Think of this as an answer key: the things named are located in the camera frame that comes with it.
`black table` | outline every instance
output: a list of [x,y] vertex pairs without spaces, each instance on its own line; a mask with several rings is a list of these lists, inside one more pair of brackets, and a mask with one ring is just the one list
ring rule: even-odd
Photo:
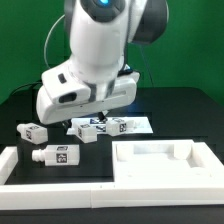
[[[47,168],[31,161],[33,149],[45,148],[21,140],[19,123],[39,124],[36,91],[21,91],[0,106],[0,151],[17,145],[19,162],[6,184],[76,183],[113,181],[111,141],[193,139],[203,141],[224,161],[224,107],[194,88],[138,89],[135,102],[108,116],[147,116],[153,134],[110,137],[83,144],[67,136],[61,123],[48,125],[48,144],[80,144],[76,168]],[[170,206],[143,208],[0,211],[0,223],[222,223],[223,206]]]

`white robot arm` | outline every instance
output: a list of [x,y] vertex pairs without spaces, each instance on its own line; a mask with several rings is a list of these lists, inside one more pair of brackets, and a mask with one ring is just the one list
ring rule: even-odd
[[125,69],[125,46],[156,40],[168,7],[166,0],[65,0],[65,15],[72,54],[42,75],[37,113],[44,124],[131,104],[139,73]]

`printed label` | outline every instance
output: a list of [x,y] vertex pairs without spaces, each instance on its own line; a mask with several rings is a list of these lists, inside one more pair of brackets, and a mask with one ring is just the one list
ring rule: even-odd
[[126,130],[126,124],[120,124],[120,132],[125,132]]
[[89,128],[90,126],[88,124],[80,125],[82,128]]
[[78,136],[79,136],[80,138],[82,138],[82,130],[81,130],[80,128],[78,128]]
[[26,130],[26,138],[32,140],[32,133],[31,131]]
[[106,124],[107,119],[100,121],[99,119],[90,119],[90,124]]
[[38,126],[32,126],[32,127],[29,127],[30,130],[36,130],[38,129],[39,127]]
[[96,126],[97,132],[106,132],[106,126]]
[[57,148],[58,151],[67,151],[67,149],[68,149],[68,146],[59,146]]
[[66,153],[56,153],[56,161],[57,163],[67,163],[68,155]]

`green wall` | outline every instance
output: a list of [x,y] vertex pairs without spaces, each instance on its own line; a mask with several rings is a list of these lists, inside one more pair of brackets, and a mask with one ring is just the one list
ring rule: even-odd
[[[224,1],[168,0],[164,35],[144,46],[155,87],[196,87],[224,105]],[[63,14],[63,0],[0,0],[0,102],[16,87],[34,82],[46,69],[43,45]],[[139,87],[151,87],[139,47],[130,45],[129,64],[141,71]],[[69,56],[63,23],[49,45],[51,66]]]

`white tray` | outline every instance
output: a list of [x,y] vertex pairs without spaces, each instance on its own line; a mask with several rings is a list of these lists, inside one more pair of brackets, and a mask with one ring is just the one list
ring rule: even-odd
[[0,186],[0,209],[224,204],[224,167],[205,143],[112,144],[114,182]]

